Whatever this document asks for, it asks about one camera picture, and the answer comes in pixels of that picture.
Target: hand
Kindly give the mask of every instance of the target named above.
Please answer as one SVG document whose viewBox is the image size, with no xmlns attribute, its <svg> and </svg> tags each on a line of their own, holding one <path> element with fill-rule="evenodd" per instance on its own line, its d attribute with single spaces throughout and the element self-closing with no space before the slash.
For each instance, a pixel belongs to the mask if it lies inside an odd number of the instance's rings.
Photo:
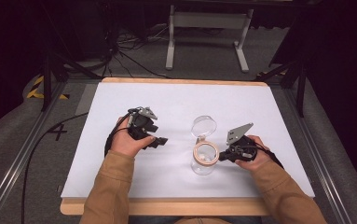
<svg viewBox="0 0 357 224">
<path fill-rule="evenodd" d="M 137 153 L 143 148 L 155 141 L 155 137 L 150 135 L 140 140 L 134 140 L 125 129 L 128 126 L 129 119 L 124 119 L 123 122 L 117 127 L 120 130 L 114 134 L 112 146 L 110 150 L 122 153 L 124 155 L 135 157 Z"/>
<path fill-rule="evenodd" d="M 262 140 L 258 136 L 253 136 L 253 135 L 248 135 L 249 138 L 254 140 L 257 144 L 259 144 L 261 147 L 263 147 L 265 150 L 269 150 L 268 147 L 265 147 L 263 145 Z M 257 150 L 257 155 L 254 161 L 248 162 L 248 161 L 241 161 L 241 160 L 235 160 L 235 163 L 238 164 L 239 167 L 242 169 L 249 170 L 251 172 L 257 170 L 263 163 L 270 161 L 271 158 L 268 154 L 266 154 L 262 150 Z"/>
</svg>

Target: clear jar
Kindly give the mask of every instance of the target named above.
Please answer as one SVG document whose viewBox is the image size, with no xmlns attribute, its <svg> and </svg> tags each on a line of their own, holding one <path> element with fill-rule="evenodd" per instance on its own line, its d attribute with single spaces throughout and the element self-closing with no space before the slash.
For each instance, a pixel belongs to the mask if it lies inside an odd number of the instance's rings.
<svg viewBox="0 0 357 224">
<path fill-rule="evenodd" d="M 210 116 L 204 115 L 193 121 L 192 135 L 197 138 L 193 148 L 192 170 L 198 175 L 210 174 L 219 158 L 216 145 L 205 140 L 216 130 L 216 122 Z"/>
<path fill-rule="evenodd" d="M 209 175 L 219 158 L 216 145 L 207 141 L 198 142 L 193 148 L 192 170 L 198 175 Z"/>
</svg>

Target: person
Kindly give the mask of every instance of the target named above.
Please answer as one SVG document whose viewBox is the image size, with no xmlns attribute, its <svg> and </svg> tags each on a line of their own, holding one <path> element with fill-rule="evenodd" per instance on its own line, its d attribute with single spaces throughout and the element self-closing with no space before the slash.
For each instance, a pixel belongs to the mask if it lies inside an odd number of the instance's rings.
<svg viewBox="0 0 357 224">
<path fill-rule="evenodd" d="M 127 119 L 123 120 L 118 127 L 120 131 L 113 137 L 111 149 L 103 161 L 95 178 L 94 186 L 85 202 L 84 213 L 80 220 L 82 224 L 129 223 L 128 194 L 134 171 L 134 157 L 143 147 L 151 144 L 155 137 L 150 135 L 141 140 L 134 140 L 124 128 L 127 127 L 127 123 Z M 269 150 L 258 136 L 249 137 Z M 326 223 L 318 205 L 265 152 L 258 150 L 258 154 L 252 162 L 237 160 L 235 163 L 251 172 L 269 212 L 279 223 Z M 172 218 L 175 218 L 174 221 L 179 224 L 230 223 L 220 217 L 208 217 L 201 220 L 197 217 Z"/>
</svg>

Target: jacket sleeve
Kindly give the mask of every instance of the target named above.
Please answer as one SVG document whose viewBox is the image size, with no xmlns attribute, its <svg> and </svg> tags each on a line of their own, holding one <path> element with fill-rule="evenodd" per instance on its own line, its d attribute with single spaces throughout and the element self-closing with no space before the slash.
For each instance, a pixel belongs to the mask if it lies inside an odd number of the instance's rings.
<svg viewBox="0 0 357 224">
<path fill-rule="evenodd" d="M 274 161 L 263 164 L 252 176 L 279 223 L 326 223 L 318 205 Z"/>
<path fill-rule="evenodd" d="M 134 158 L 109 151 L 85 202 L 80 223 L 128 223 Z"/>
</svg>

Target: white board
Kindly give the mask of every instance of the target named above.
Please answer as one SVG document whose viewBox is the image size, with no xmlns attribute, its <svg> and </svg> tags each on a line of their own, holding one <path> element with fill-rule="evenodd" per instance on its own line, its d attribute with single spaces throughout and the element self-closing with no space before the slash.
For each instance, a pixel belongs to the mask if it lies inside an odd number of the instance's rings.
<svg viewBox="0 0 357 224">
<path fill-rule="evenodd" d="M 249 174 L 219 161 L 210 175 L 190 168 L 195 118 L 211 116 L 216 131 L 207 141 L 227 148 L 227 131 L 252 122 L 247 134 L 261 136 L 285 170 L 310 197 L 309 180 L 269 87 L 198 84 L 100 83 L 81 134 L 63 198 L 87 198 L 103 162 L 104 144 L 129 108 L 150 106 L 158 116 L 156 137 L 168 142 L 136 157 L 130 198 L 260 197 Z"/>
</svg>

